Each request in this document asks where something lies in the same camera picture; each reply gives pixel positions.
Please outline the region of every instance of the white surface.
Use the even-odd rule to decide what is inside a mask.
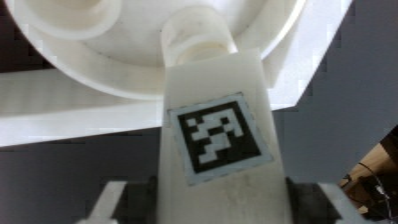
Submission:
[[[158,224],[242,224],[265,223],[265,220],[267,223],[292,223],[260,53],[237,53],[167,69],[165,111],[237,92],[244,92],[274,161],[190,187],[169,115],[164,112]]]
[[[57,70],[0,75],[0,146],[162,124],[162,102],[109,95]]]
[[[62,40],[43,33],[30,24],[36,20],[27,20],[16,7],[11,7],[11,13],[20,27],[25,26],[29,29],[27,38],[61,71],[103,92],[133,99],[160,99],[160,32],[173,13],[190,6],[215,8],[231,29],[235,28],[238,48],[247,49],[254,45],[270,52],[293,25],[304,1],[123,1],[123,12],[114,27],[101,36],[84,42]],[[6,3],[13,6],[14,0],[6,0]]]
[[[297,104],[350,3],[352,0],[327,2],[308,0],[292,31],[263,61],[267,79],[276,82],[274,88],[269,89],[272,110]],[[41,39],[36,39],[34,43],[41,50]],[[153,73],[148,74],[149,77],[144,81],[153,83],[151,77],[157,80],[157,76],[151,76]],[[18,76],[14,74],[0,75],[0,146],[162,125],[160,100],[137,101],[117,98],[91,90],[62,76],[55,70],[22,72]],[[48,90],[38,88],[38,85],[46,88],[64,87]]]
[[[101,35],[121,14],[121,0],[16,0],[13,4],[36,28],[70,40]]]

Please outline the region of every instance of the black and white fiducial marker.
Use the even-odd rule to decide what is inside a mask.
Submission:
[[[244,93],[169,111],[189,183],[272,161]]]

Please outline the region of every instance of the white cylindrical part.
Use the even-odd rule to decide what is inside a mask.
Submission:
[[[162,30],[165,67],[237,52],[226,20],[210,7],[183,9]]]
[[[14,10],[46,34],[68,40],[84,40],[110,29],[121,4],[121,0],[18,0]]]

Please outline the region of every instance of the white plastic part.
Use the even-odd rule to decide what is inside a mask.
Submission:
[[[68,50],[70,53],[64,53],[62,56],[78,58],[77,55],[80,55],[84,47],[77,42],[61,41],[48,37],[48,35],[27,25],[27,21],[18,18],[14,1],[6,0],[6,3],[36,49],[45,52],[43,55],[52,59],[57,65],[64,66],[70,73],[64,74],[59,70],[45,70],[0,75],[0,146],[160,127],[162,100],[139,101],[119,98],[91,89],[87,86],[96,84],[96,89],[101,89],[107,84],[105,92],[119,91],[116,95],[128,96],[130,94],[132,98],[132,83],[137,84],[141,82],[142,85],[135,86],[141,88],[158,80],[160,83],[153,85],[155,89],[144,93],[157,93],[158,96],[162,96],[164,90],[160,89],[157,92],[157,87],[164,86],[162,69],[155,70],[158,73],[153,75],[151,67],[135,66],[135,68],[130,69],[132,73],[121,75],[125,69],[110,68],[107,61],[105,65],[100,63],[101,69],[96,70],[98,67],[89,66],[93,62],[96,62],[96,57],[91,55],[87,56],[87,58],[93,59],[89,63],[84,62],[84,60],[75,60],[68,63],[57,60],[55,55],[61,55],[61,52],[64,52],[64,49],[70,49],[71,46],[75,46],[75,48]],[[272,74],[276,78],[274,88],[269,89],[272,110],[292,107],[297,104],[350,3],[352,0],[329,2],[308,0],[302,14],[293,25],[293,32],[288,32],[288,36],[263,61],[267,74]],[[80,75],[84,67],[87,77]],[[148,79],[142,79],[142,77],[139,78],[141,72],[144,72],[144,77]],[[70,79],[68,75],[71,76],[71,74],[77,74],[77,77],[73,77],[78,80],[82,79],[87,86]],[[125,77],[130,77],[130,81],[125,82],[128,84],[125,84],[125,89],[121,89],[117,87],[119,84],[114,84],[114,80],[123,80]]]
[[[320,183],[320,188],[341,216],[341,219],[336,221],[336,224],[375,224],[375,222],[366,220],[361,216],[357,209],[352,205],[352,201],[338,185]]]
[[[164,97],[158,39],[162,25],[173,13],[190,6],[212,7],[226,18],[235,38],[242,39],[238,43],[251,42],[258,31],[261,46],[270,52],[293,26],[306,1],[176,0],[173,4],[158,0],[123,1],[116,25],[109,32],[86,42],[68,41],[39,32],[18,2],[6,0],[20,28],[38,51],[61,71],[100,91],[121,97],[153,100]],[[258,28],[251,31],[251,35],[245,35],[253,24],[260,24]]]
[[[183,9],[162,29],[165,67],[237,53],[228,23],[210,7]]]
[[[165,70],[165,106],[158,169],[158,224],[292,223],[283,161],[258,50]],[[274,161],[189,185],[167,111],[244,93]]]
[[[94,209],[91,211],[91,216],[77,224],[117,224],[117,221],[112,220],[112,214],[121,199],[125,186],[126,181],[110,181],[107,183]]]
[[[18,14],[38,29],[68,40],[105,33],[121,14],[121,0],[16,0]]]

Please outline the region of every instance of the gray background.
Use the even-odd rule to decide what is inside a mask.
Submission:
[[[295,108],[276,111],[286,173],[336,182],[398,123],[398,1],[357,0]],[[157,174],[158,128],[2,148],[0,223],[73,223],[109,179]]]

